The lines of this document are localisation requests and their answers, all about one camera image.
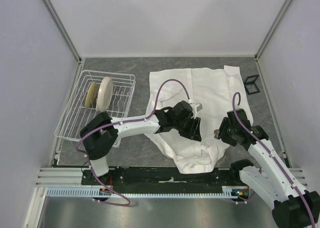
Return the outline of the white shirt garment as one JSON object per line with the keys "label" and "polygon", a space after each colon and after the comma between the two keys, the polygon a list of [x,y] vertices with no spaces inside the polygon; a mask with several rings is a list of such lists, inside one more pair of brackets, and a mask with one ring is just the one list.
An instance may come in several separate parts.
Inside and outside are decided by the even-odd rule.
{"label": "white shirt garment", "polygon": [[173,159],[182,174],[211,172],[224,156],[229,145],[215,139],[214,130],[233,109],[232,99],[236,92],[241,94],[239,108],[246,112],[251,123],[254,121],[239,67],[226,65],[222,69],[183,68],[151,72],[149,88],[146,114],[154,108],[173,107],[182,100],[191,99],[202,104],[202,110],[197,113],[201,118],[201,142],[183,138],[174,129],[148,135],[165,156]]}

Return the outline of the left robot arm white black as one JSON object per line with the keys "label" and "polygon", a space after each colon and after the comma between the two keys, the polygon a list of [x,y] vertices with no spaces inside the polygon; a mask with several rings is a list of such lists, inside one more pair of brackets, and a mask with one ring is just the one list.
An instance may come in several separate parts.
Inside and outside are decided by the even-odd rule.
{"label": "left robot arm white black", "polygon": [[110,179],[106,155],[118,139],[140,134],[166,133],[176,130],[181,137],[200,142],[202,110],[200,103],[181,101],[174,107],[153,111],[150,115],[123,118],[111,117],[107,112],[96,115],[79,133],[89,165],[93,169],[92,179],[99,185]]}

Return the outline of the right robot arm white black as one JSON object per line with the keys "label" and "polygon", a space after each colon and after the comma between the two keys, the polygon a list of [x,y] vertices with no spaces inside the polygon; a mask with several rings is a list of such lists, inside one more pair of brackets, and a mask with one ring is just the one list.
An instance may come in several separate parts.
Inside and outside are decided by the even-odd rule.
{"label": "right robot arm white black", "polygon": [[320,196],[309,192],[275,151],[261,126],[252,126],[243,109],[229,111],[215,138],[241,145],[260,164],[263,174],[248,159],[231,164],[229,179],[248,185],[269,206],[279,228],[315,228],[320,217]]}

